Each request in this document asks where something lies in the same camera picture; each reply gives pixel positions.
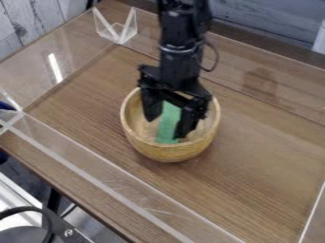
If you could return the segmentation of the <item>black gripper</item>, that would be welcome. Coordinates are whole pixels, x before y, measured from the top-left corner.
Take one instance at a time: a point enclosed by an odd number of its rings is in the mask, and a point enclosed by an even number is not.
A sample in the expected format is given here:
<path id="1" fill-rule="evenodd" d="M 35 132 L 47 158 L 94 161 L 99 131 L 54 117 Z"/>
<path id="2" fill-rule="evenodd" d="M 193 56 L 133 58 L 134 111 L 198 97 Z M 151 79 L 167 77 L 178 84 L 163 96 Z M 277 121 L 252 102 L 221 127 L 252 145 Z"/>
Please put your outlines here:
<path id="1" fill-rule="evenodd" d="M 200 83 L 204 48 L 188 51 L 162 49 L 158 65 L 138 67 L 143 115 L 151 122 L 163 112 L 163 102 L 177 105 L 181 119 L 174 138 L 184 139 L 208 117 L 210 91 Z"/>

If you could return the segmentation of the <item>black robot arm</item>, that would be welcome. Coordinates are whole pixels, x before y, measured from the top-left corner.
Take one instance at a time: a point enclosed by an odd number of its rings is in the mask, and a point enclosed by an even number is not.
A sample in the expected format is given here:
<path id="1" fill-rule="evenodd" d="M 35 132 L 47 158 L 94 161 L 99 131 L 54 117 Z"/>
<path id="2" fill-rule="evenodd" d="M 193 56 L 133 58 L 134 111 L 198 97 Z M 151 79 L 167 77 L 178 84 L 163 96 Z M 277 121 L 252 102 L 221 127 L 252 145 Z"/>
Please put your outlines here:
<path id="1" fill-rule="evenodd" d="M 178 106 L 181 119 L 174 139 L 184 139 L 208 117 L 212 92 L 200 83 L 205 33 L 212 26 L 208 0 L 158 0 L 161 62 L 138 67 L 142 110 L 151 122 L 163 112 L 163 102 Z"/>

